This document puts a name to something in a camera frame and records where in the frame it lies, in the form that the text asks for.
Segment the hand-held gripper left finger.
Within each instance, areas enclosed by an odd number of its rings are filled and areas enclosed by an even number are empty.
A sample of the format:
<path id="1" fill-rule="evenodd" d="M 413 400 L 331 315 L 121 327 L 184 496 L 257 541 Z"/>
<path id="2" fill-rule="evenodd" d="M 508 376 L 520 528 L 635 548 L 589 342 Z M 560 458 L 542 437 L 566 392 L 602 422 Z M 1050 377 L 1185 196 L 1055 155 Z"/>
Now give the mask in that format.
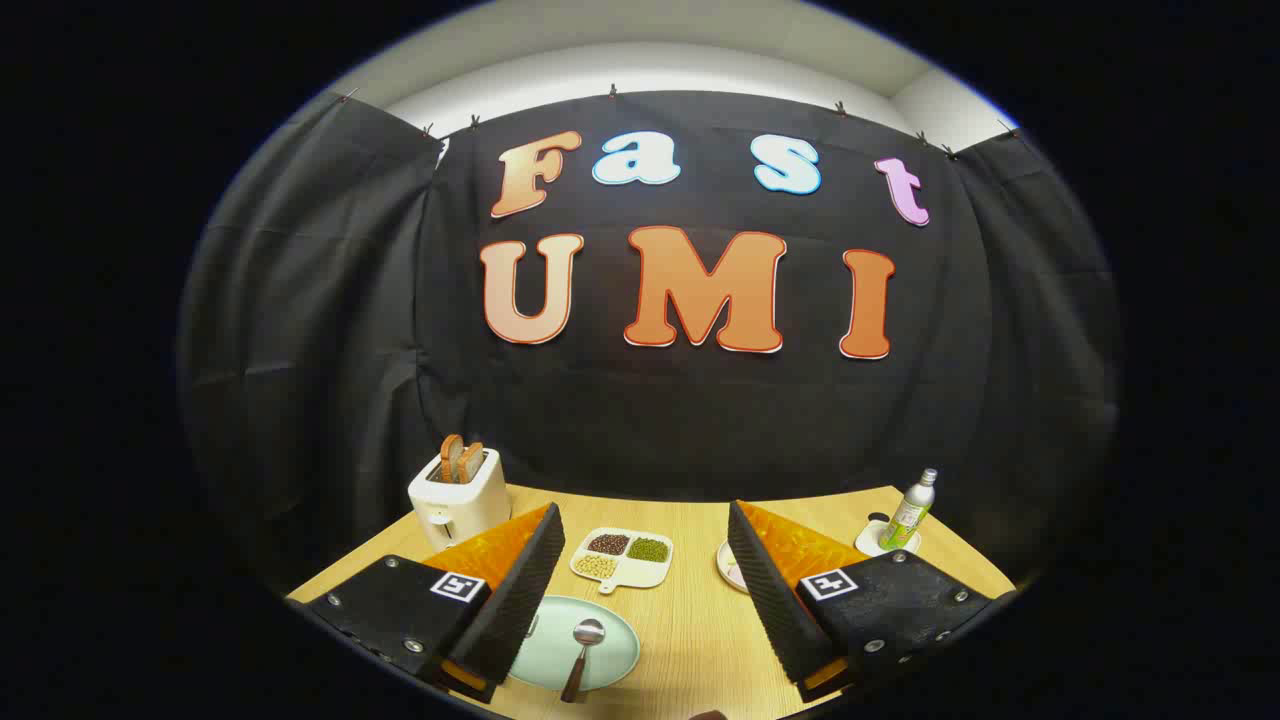
<path id="1" fill-rule="evenodd" d="M 509 674 L 564 547 L 557 503 L 422 561 L 385 555 L 291 607 L 417 682 L 490 702 Z"/>

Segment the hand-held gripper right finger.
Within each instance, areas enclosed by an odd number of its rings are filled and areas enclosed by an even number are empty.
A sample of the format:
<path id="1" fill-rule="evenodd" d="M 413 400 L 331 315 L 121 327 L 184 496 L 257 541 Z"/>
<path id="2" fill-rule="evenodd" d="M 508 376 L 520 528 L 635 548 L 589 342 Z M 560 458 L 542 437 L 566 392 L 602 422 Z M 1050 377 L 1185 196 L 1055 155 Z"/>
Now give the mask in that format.
<path id="1" fill-rule="evenodd" d="M 744 501 L 728 543 L 768 641 L 805 702 L 863 693 L 956 643 L 1015 598 L 989 597 L 920 556 L 867 556 Z"/>

